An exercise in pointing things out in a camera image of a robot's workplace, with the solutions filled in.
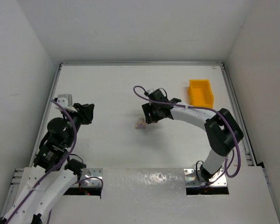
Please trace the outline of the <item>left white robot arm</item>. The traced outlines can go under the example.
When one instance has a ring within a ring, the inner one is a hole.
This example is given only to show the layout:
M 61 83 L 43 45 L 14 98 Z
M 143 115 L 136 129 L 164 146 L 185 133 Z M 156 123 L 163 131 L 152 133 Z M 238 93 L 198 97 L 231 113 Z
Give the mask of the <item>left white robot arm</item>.
M 30 176 L 0 224 L 41 224 L 59 198 L 74 184 L 82 182 L 86 164 L 70 159 L 77 132 L 93 120 L 94 104 L 53 101 L 62 116 L 49 121 L 47 133 L 35 155 Z

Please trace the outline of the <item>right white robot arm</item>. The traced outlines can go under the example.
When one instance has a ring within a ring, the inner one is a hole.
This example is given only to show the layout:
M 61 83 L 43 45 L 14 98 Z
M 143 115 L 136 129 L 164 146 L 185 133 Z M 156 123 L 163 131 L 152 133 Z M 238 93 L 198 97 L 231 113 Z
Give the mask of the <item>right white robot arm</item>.
M 229 110 L 219 111 L 206 107 L 195 107 L 180 99 L 168 99 L 167 93 L 161 89 L 144 91 L 142 105 L 147 124 L 158 123 L 162 119 L 179 120 L 201 128 L 207 134 L 210 152 L 200 166 L 198 178 L 201 182 L 209 182 L 219 171 L 233 149 L 239 152 L 239 142 L 243 132 Z

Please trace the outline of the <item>yellow plastic bin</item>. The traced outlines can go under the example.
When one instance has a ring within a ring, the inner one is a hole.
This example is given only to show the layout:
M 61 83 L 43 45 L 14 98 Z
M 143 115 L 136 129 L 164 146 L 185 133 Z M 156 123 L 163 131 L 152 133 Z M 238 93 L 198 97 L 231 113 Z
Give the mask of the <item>yellow plastic bin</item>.
M 190 105 L 213 108 L 214 96 L 208 79 L 189 80 L 188 95 Z

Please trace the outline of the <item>beige windowed wood block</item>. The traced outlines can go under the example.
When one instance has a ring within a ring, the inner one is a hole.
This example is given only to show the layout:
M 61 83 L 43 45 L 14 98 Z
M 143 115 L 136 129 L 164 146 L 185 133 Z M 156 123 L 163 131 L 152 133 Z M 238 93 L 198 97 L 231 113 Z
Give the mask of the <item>beige windowed wood block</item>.
M 143 125 L 145 123 L 144 119 L 139 119 L 138 124 Z

